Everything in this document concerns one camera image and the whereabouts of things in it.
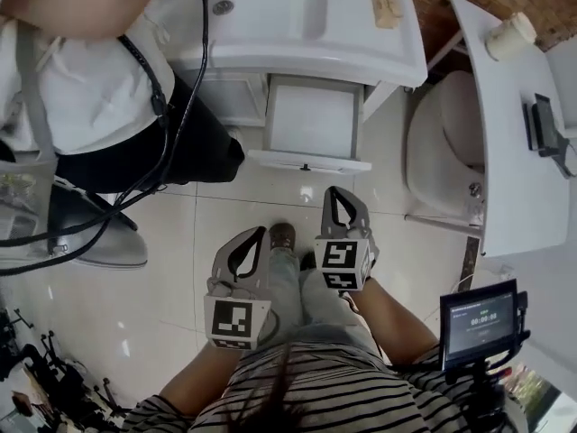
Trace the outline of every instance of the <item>jeans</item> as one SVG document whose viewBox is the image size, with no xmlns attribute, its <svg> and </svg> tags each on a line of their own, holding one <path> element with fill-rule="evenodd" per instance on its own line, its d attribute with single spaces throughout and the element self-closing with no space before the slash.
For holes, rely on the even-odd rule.
<svg viewBox="0 0 577 433">
<path fill-rule="evenodd" d="M 289 249 L 275 248 L 270 256 L 269 288 L 266 299 L 279 317 L 276 335 L 267 342 L 276 345 L 287 341 L 352 345 L 378 356 L 371 333 L 338 297 L 326 287 L 318 270 L 300 272 L 297 256 Z M 270 316 L 262 336 L 275 327 Z"/>
</svg>

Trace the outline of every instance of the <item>hair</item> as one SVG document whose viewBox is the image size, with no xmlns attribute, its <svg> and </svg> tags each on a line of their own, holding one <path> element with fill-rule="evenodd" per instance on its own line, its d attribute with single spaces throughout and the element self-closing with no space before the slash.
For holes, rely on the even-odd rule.
<svg viewBox="0 0 577 433">
<path fill-rule="evenodd" d="M 16 410 L 18 411 L 19 414 L 24 415 L 24 417 L 31 417 L 33 415 L 30 406 L 17 396 L 12 397 L 12 402 L 14 403 L 14 406 L 16 407 Z"/>
<path fill-rule="evenodd" d="M 283 403 L 285 395 L 292 383 L 292 380 L 289 379 L 289 358 L 290 345 L 287 345 L 269 398 L 258 410 L 244 417 L 244 413 L 248 409 L 252 396 L 257 390 L 255 388 L 251 396 L 249 396 L 249 399 L 244 402 L 243 409 L 236 419 L 232 418 L 231 412 L 226 414 L 228 431 L 232 433 L 267 431 L 270 427 L 274 427 L 276 433 L 298 431 L 305 410 L 296 407 L 285 407 Z"/>
</svg>

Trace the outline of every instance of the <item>white wall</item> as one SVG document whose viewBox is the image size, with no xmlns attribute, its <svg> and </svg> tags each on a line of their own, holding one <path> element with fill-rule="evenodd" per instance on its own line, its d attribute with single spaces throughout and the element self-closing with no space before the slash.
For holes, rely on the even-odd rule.
<svg viewBox="0 0 577 433">
<path fill-rule="evenodd" d="M 566 127 L 577 127 L 577 36 L 547 52 Z"/>
<path fill-rule="evenodd" d="M 528 292 L 532 336 L 519 359 L 577 400 L 577 180 L 571 192 L 567 243 L 496 260 L 513 267 L 519 289 Z M 479 266 L 494 262 L 481 260 Z"/>
</svg>

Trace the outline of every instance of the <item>small screen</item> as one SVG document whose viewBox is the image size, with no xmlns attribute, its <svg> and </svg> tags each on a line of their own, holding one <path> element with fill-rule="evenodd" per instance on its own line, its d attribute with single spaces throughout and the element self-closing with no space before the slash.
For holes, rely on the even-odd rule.
<svg viewBox="0 0 577 433">
<path fill-rule="evenodd" d="M 448 359 L 495 342 L 515 331 L 513 294 L 450 308 Z"/>
</svg>

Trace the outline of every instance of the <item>black pants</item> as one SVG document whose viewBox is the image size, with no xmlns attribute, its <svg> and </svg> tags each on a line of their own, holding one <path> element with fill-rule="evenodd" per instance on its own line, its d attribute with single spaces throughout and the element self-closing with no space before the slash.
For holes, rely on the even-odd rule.
<svg viewBox="0 0 577 433">
<path fill-rule="evenodd" d="M 176 77 L 169 102 L 169 150 L 172 149 L 190 93 L 188 85 Z M 220 183 L 234 180 L 244 161 L 240 144 L 228 135 L 200 99 L 193 103 L 189 117 L 166 182 L 186 184 L 190 181 Z M 155 122 L 132 138 L 109 148 L 61 155 L 56 174 L 89 192 L 123 192 L 154 167 L 163 145 L 164 131 Z M 145 187 L 158 180 L 160 173 Z"/>
</svg>

